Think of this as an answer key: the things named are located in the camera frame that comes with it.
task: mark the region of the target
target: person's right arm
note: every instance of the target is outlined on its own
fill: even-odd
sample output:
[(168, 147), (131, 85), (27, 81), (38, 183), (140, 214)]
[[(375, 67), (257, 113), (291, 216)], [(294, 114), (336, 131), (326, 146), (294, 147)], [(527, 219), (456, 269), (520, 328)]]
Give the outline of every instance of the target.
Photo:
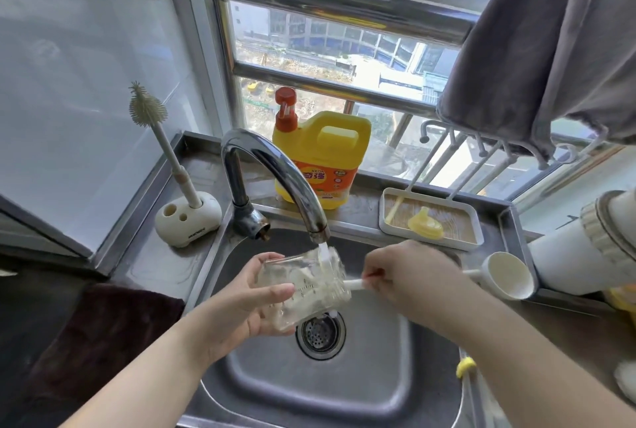
[(636, 411), (446, 255), (409, 240), (366, 256), (365, 286), (465, 349), (515, 428), (636, 427)]

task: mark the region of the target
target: yellow dish soap jug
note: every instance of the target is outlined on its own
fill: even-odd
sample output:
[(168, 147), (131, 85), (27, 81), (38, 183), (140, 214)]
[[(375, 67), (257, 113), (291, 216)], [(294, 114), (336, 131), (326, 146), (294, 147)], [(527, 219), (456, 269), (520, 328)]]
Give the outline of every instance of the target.
[[(298, 123), (296, 91), (284, 86), (276, 90), (275, 99), (281, 109), (276, 114), (272, 142), (303, 172), (325, 210), (345, 204), (369, 145), (371, 122), (325, 111)], [(278, 182), (276, 191), (293, 202)]]

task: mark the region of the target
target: sink basin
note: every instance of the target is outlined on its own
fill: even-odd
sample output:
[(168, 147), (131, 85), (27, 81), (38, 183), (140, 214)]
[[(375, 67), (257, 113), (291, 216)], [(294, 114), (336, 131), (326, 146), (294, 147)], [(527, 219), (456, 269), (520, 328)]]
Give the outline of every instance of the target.
[[(377, 246), (337, 236), (329, 244), (347, 275), (359, 277), (364, 256)], [(272, 228), (266, 243), (235, 239), (207, 292), (224, 288), (255, 254), (314, 247), (296, 228)], [(462, 401), (459, 359), (454, 344), (374, 294), (355, 291), (334, 319), (307, 321), (295, 336), (248, 340), (215, 363), (202, 385), (215, 405), (249, 426), (450, 428)]]

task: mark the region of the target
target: person's left arm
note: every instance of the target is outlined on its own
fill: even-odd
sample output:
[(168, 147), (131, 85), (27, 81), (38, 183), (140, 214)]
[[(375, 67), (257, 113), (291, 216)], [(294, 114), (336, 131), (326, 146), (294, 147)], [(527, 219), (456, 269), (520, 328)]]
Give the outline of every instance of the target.
[(254, 256), (226, 288), (174, 324), (62, 426), (174, 428), (214, 361), (247, 338), (280, 334), (259, 308), (289, 299), (294, 285), (253, 287), (262, 263), (280, 257)]

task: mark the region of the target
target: red pump cap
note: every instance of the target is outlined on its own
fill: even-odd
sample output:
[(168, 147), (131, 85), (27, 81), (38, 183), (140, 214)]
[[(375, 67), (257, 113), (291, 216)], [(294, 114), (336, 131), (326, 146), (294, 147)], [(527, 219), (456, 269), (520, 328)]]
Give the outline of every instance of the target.
[(298, 116), (294, 111), (296, 91), (288, 86), (280, 87), (274, 96), (281, 109), (276, 113), (276, 129), (280, 132), (293, 132), (298, 128)]

